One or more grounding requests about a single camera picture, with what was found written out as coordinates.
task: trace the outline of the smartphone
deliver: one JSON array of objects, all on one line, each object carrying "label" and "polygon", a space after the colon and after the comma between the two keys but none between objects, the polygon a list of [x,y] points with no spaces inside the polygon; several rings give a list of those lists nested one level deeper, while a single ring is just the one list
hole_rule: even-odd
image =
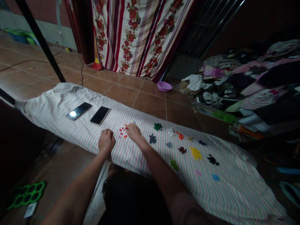
[{"label": "smartphone", "polygon": [[84,102],[80,106],[78,106],[76,109],[68,113],[66,116],[71,120],[76,120],[78,117],[80,117],[82,114],[84,114],[90,107],[92,107],[91,104]]},{"label": "smartphone", "polygon": [[97,125],[101,125],[109,111],[110,111],[110,108],[101,106],[100,109],[98,109],[98,111],[95,113],[93,118],[90,120],[90,122],[97,124]]}]

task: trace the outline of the hand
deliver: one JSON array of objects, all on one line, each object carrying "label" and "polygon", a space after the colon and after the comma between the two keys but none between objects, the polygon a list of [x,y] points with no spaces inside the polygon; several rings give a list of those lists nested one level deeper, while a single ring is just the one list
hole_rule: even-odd
[{"label": "hand", "polygon": [[104,151],[110,153],[115,144],[116,140],[113,137],[113,132],[110,129],[101,131],[101,136],[99,137],[98,141],[99,152]]},{"label": "hand", "polygon": [[135,143],[137,143],[141,138],[143,138],[141,134],[140,128],[134,123],[130,123],[125,127],[126,133],[130,137],[131,140],[133,140]]}]

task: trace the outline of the red rose pattern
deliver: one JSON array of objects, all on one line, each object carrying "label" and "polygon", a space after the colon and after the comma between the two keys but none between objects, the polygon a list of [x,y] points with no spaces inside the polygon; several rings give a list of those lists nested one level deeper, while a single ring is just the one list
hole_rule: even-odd
[{"label": "red rose pattern", "polygon": [[132,42],[136,39],[135,36],[135,31],[138,28],[138,25],[141,22],[141,18],[138,15],[138,9],[136,7],[136,0],[131,0],[131,4],[130,2],[127,3],[127,10],[129,12],[129,16],[130,16],[130,21],[129,21],[129,26],[130,26],[130,31],[128,31],[126,33],[126,40],[124,42],[124,45],[122,45],[122,49],[124,51],[124,62],[121,65],[121,69],[118,71],[120,73],[125,73],[126,70],[130,67],[130,61],[133,57],[131,51],[130,51],[130,46],[132,45]]},{"label": "red rose pattern", "polygon": [[103,46],[107,44],[107,40],[105,38],[105,30],[103,26],[103,16],[102,16],[102,10],[104,5],[106,4],[105,0],[98,0],[98,4],[96,5],[96,10],[98,12],[98,16],[96,17],[96,33],[97,33],[97,42],[98,42],[98,54],[99,54],[99,61],[102,63],[103,56],[101,55],[101,51],[103,51]]},{"label": "red rose pattern", "polygon": [[170,6],[171,15],[169,16],[168,20],[165,20],[164,26],[158,31],[155,35],[155,47],[153,49],[153,56],[150,59],[150,63],[144,66],[145,75],[144,78],[151,78],[151,71],[158,66],[158,57],[161,53],[163,53],[162,47],[162,39],[164,39],[169,33],[173,32],[174,24],[175,24],[175,15],[179,8],[183,6],[182,0],[174,0]]}]

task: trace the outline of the pile of clothes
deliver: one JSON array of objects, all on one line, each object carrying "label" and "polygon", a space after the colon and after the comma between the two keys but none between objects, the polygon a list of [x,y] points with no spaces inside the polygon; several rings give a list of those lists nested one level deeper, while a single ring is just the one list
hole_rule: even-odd
[{"label": "pile of clothes", "polygon": [[238,123],[252,132],[275,135],[300,127],[300,40],[275,43],[248,62],[228,56],[203,63],[198,103],[238,113]]}]

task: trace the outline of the striped bed sheet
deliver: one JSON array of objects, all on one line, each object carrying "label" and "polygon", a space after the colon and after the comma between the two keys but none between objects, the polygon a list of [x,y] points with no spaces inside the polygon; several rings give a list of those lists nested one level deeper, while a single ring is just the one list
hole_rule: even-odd
[{"label": "striped bed sheet", "polygon": [[[80,118],[73,121],[65,116],[83,102],[93,106]],[[111,108],[103,124],[90,123],[101,106]],[[149,176],[149,167],[137,145],[130,138],[124,138],[124,132],[119,138],[119,130],[135,121],[146,139],[149,140],[152,133],[156,136],[157,141],[151,146],[169,165],[171,160],[177,162],[179,171],[175,172],[178,177],[208,213],[232,224],[284,223],[284,207],[256,168],[248,162],[244,151],[232,143],[142,113],[73,83],[60,83],[39,97],[16,101],[15,107],[35,125],[95,154],[98,153],[101,131],[111,129],[116,139],[111,153],[112,162]],[[162,131],[154,129],[155,123],[162,125]],[[176,133],[171,137],[168,128],[174,128],[184,138],[180,140]],[[188,140],[188,136],[194,137],[194,140]],[[168,142],[172,143],[172,148],[166,146]],[[180,147],[187,152],[181,154]],[[203,159],[195,160],[190,148],[199,150]],[[219,162],[218,166],[209,161],[209,155]],[[217,175],[219,180],[213,179],[213,175]]]}]

